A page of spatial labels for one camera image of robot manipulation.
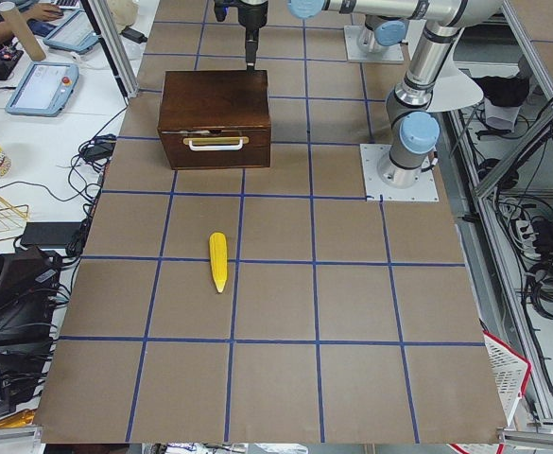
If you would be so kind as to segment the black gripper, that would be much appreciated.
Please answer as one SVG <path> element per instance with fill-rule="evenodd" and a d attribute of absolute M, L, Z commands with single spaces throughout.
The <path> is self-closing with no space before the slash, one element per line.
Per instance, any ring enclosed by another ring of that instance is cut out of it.
<path fill-rule="evenodd" d="M 268 19 L 267 0 L 215 0 L 214 14 L 219 22 L 226 19 L 228 9 L 238 12 L 238 23 L 246 29 L 246 69 L 255 70 L 256 55 L 259 46 L 259 29 Z"/>

